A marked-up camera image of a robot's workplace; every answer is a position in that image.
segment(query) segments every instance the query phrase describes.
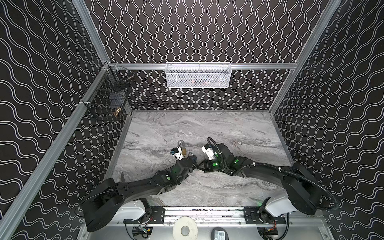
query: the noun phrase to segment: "white tape roll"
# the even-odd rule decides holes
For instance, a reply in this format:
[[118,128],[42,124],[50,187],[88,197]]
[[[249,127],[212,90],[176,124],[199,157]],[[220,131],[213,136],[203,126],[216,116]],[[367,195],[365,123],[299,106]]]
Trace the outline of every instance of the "white tape roll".
[[174,240],[196,240],[197,225],[190,217],[181,217],[173,225]]

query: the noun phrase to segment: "barcode label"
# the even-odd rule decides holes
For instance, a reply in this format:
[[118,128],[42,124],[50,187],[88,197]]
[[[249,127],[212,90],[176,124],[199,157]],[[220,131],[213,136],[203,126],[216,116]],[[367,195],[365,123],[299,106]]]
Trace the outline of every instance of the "barcode label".
[[215,230],[215,240],[225,240],[225,232]]

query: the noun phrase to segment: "wavy line pattern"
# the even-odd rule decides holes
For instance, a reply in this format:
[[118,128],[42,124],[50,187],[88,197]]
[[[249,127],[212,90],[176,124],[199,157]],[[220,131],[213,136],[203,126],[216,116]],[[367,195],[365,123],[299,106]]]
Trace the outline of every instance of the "wavy line pattern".
[[341,201],[337,240],[384,239],[383,52],[384,1],[342,1],[275,115],[293,159]]
[[115,63],[291,63],[328,0],[86,0]]
[[[168,88],[164,71],[138,71],[128,101],[136,110],[269,110],[289,70],[236,70],[225,89]],[[126,71],[116,71],[124,76]]]
[[74,211],[103,181],[124,122],[98,122],[87,112],[35,197],[13,240],[76,240]]
[[0,219],[101,63],[70,0],[0,0]]

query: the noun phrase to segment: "wire basket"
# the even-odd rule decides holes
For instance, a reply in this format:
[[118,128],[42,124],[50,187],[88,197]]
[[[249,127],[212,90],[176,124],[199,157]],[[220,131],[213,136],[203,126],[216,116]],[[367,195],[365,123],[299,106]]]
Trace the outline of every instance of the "wire basket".
[[230,63],[166,63],[169,88],[227,88],[232,74]]
[[86,106],[98,121],[124,121],[127,118],[125,105],[128,98],[127,88],[134,81],[135,75],[117,78],[108,73],[99,83]]

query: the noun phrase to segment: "marble tabletop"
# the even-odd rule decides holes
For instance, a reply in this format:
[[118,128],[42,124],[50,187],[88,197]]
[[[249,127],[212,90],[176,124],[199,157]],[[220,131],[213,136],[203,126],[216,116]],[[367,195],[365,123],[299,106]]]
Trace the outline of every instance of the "marble tabletop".
[[[172,166],[169,152],[178,140],[200,163],[207,157],[201,150],[207,137],[235,156],[290,165],[267,112],[134,112],[113,178],[141,180]],[[162,206],[258,206],[277,188],[259,179],[194,170],[174,190],[147,199]]]

